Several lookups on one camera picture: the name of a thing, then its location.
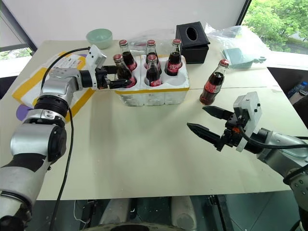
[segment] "window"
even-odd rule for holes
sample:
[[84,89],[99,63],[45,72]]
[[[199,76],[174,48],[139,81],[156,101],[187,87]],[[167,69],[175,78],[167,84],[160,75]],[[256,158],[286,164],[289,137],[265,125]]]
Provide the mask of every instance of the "window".
[[247,0],[241,18],[272,51],[308,54],[308,0]]

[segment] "gray floor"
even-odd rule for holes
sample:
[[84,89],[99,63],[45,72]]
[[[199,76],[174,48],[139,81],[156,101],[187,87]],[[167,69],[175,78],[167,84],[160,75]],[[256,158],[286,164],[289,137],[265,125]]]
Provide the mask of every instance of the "gray floor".
[[[222,231],[219,213],[210,206],[208,196],[192,196],[199,231]],[[234,231],[284,231],[289,230],[299,219],[298,208],[291,191],[229,194],[227,205]],[[81,216],[82,205],[86,201],[77,201],[76,217]],[[97,210],[100,217],[108,200],[101,200]],[[37,201],[34,217],[27,231],[48,230],[54,201]],[[74,201],[61,201],[55,223],[56,231],[77,231],[80,222],[73,216]],[[143,198],[138,204],[139,217],[135,221],[147,221],[170,225],[170,213],[167,197]]]

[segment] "plastic bag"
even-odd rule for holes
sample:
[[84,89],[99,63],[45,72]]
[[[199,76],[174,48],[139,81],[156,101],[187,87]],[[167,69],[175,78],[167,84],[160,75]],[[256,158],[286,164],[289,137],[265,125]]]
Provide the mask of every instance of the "plastic bag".
[[172,48],[172,40],[175,38],[174,29],[152,29],[128,38],[129,49],[132,55],[146,54],[147,40],[154,39],[158,56],[168,56]]
[[206,24],[205,33],[219,43],[220,50],[230,61],[231,68],[250,68],[252,63],[262,63],[269,57],[270,49],[246,26],[215,30]]

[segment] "green trees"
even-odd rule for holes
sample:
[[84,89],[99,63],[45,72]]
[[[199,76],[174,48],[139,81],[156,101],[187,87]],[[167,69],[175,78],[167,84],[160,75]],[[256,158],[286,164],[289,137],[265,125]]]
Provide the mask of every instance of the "green trees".
[[273,51],[290,51],[291,35],[308,38],[308,0],[253,0],[242,23]]

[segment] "blue bottle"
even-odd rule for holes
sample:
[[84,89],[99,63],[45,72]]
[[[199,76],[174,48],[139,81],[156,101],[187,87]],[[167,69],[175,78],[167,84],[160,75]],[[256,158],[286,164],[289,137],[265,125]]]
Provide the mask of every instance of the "blue bottle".
[[303,81],[301,84],[297,84],[295,87],[293,87],[291,90],[288,91],[287,97],[290,99],[292,95],[294,95],[299,90],[303,90],[307,86],[307,82]]

